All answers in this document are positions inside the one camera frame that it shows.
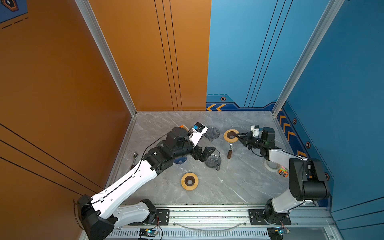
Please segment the left green circuit board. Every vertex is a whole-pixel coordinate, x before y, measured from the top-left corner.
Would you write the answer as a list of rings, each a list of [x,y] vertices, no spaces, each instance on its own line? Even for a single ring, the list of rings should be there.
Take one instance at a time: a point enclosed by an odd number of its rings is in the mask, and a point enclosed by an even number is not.
[[[156,237],[159,237],[158,229],[143,229],[139,230],[138,234],[139,239],[153,240]]]

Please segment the aluminium left corner post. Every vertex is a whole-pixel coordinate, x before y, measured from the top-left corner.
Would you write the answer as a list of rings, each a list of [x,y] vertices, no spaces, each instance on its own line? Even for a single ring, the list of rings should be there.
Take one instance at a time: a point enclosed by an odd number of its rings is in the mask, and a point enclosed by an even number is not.
[[[100,54],[102,55],[106,66],[108,67],[111,76],[131,114],[131,116],[137,116],[137,109],[133,103],[131,95],[128,91],[126,83],[121,75],[121,72],[118,68],[118,65],[114,59],[114,56],[110,50],[110,47],[107,43],[107,40],[103,34],[103,31],[99,25],[99,22],[96,18],[96,15],[92,9],[92,6],[89,1],[86,0],[75,0],[75,3],[78,6],[78,9],[81,12],[83,19],[99,49]]]

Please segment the aluminium right corner post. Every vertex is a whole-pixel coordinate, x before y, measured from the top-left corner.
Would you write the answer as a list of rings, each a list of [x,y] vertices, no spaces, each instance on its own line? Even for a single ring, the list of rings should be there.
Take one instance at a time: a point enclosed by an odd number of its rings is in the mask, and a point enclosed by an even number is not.
[[[282,110],[284,103],[287,101],[289,95],[300,79],[302,73],[310,62],[313,54],[327,33],[329,27],[334,21],[340,8],[344,4],[344,0],[331,0],[327,4],[322,16],[320,17],[311,37],[309,38],[298,62],[296,63],[291,75],[289,76],[281,94],[272,110],[272,115],[276,117],[280,110]]]

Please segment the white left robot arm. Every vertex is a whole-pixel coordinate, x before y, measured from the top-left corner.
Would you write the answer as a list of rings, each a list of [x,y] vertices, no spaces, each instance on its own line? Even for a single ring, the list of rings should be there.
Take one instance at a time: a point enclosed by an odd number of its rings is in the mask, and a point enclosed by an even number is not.
[[[108,188],[93,195],[83,195],[75,205],[79,220],[90,240],[103,240],[122,226],[140,223],[157,224],[157,209],[146,199],[128,207],[122,203],[147,182],[173,166],[176,159],[192,156],[205,162],[214,147],[198,145],[208,128],[196,123],[190,130],[175,127],[166,135],[149,145],[139,162],[123,177]]]

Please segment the pink handled tool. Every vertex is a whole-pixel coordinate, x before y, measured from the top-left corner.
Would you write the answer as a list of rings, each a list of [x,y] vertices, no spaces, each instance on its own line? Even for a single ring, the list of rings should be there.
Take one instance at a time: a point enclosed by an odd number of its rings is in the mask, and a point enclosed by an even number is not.
[[[289,172],[286,168],[281,166],[281,168],[279,169],[279,175],[283,176],[284,178],[287,178],[289,176]]]

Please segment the aluminium corner post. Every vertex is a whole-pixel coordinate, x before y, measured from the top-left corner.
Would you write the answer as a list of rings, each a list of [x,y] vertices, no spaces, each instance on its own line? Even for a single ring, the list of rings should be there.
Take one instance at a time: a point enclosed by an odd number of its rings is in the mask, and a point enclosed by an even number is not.
[[[99,22],[96,18],[96,15],[92,9],[92,6],[89,1],[86,0],[75,0],[75,3],[78,6],[78,9],[81,12],[83,19],[99,49],[100,54],[102,55],[106,66],[108,67],[111,76],[131,114],[131,116],[137,116],[137,109],[133,103],[131,95],[128,91],[126,83],[121,75],[121,72],[118,68],[118,65],[114,59],[114,56],[110,50],[110,47],[107,43],[107,40],[103,34],[103,31],[99,25]]]
[[[272,110],[272,115],[276,117],[280,110],[282,110],[284,103],[287,101],[289,95],[300,79],[302,73],[310,62],[313,54],[327,33],[329,27],[334,21],[340,8],[344,4],[344,0],[331,0],[327,4],[322,16],[320,17],[311,37],[309,38],[298,62],[296,63],[291,75],[289,76],[281,94]]]

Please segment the brown small bottle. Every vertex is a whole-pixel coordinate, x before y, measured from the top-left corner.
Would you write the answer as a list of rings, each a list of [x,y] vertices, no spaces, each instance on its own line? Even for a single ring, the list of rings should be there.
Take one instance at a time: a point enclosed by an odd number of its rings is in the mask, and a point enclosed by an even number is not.
[[[232,143],[229,144],[229,151],[227,154],[227,159],[231,159],[233,153],[234,145]]]

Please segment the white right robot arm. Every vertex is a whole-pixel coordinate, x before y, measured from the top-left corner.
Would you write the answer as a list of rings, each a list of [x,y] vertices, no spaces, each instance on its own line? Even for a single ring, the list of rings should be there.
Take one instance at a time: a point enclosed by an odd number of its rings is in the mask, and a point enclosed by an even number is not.
[[[289,189],[269,199],[262,213],[254,218],[267,224],[280,224],[291,211],[306,203],[326,200],[331,191],[320,160],[296,156],[275,146],[275,130],[256,126],[248,133],[236,134],[239,142],[249,150],[260,150],[260,156],[288,171]]]

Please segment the wooden ring dripper holder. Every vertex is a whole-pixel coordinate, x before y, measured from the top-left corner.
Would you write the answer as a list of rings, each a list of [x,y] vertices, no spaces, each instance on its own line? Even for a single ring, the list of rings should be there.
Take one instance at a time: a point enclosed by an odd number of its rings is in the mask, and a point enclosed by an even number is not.
[[[225,133],[224,133],[224,139],[228,142],[228,143],[235,143],[239,140],[238,138],[238,134],[240,132],[238,130],[235,130],[235,129],[230,129],[230,130],[227,130]]]

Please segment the right green circuit board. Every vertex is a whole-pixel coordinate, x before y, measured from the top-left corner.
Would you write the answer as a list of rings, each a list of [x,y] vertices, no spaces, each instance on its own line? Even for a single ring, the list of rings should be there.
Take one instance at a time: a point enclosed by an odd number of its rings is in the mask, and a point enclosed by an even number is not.
[[[291,233],[287,228],[268,228],[267,230],[271,240],[283,240],[285,235]]]

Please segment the clear tape roll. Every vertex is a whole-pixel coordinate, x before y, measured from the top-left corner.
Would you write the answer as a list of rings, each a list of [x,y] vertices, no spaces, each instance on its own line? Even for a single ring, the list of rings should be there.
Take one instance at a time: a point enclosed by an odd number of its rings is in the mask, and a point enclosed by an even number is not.
[[[281,168],[281,165],[267,160],[264,161],[264,166],[268,171],[273,173],[278,172]]]

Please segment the silver wrench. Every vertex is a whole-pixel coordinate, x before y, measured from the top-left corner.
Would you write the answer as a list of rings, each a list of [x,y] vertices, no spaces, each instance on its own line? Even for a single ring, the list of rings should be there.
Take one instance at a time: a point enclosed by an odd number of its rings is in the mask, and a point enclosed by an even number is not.
[[[134,152],[134,155],[133,155],[133,162],[132,162],[132,165],[131,165],[131,170],[135,167],[136,165],[136,159],[138,157],[138,153],[137,152]]]

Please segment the blue ribbed dripper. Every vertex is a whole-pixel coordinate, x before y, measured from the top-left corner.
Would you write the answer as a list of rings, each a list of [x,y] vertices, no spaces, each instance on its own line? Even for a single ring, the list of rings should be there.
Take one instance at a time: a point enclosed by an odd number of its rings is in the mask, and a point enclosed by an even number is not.
[[[174,163],[178,164],[178,165],[181,165],[181,164],[183,164],[187,160],[187,158],[188,158],[187,156],[180,157],[178,159],[175,159]]]

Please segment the green circuit board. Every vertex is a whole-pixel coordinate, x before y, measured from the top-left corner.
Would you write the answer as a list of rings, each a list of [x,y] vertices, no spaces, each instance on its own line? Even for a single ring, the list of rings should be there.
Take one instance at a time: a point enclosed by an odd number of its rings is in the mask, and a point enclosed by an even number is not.
[[[285,235],[291,233],[287,228],[268,228],[267,230],[271,240],[283,240]]]
[[[156,237],[159,237],[158,229],[143,229],[139,230],[138,234],[139,239],[153,240]]]

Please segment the grey ribbed glass dripper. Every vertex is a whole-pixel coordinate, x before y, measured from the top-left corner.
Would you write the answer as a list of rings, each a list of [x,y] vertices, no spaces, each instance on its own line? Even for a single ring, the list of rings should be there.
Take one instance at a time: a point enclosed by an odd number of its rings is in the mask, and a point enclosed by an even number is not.
[[[220,136],[221,132],[216,127],[208,127],[207,131],[204,133],[204,136],[212,142]]]

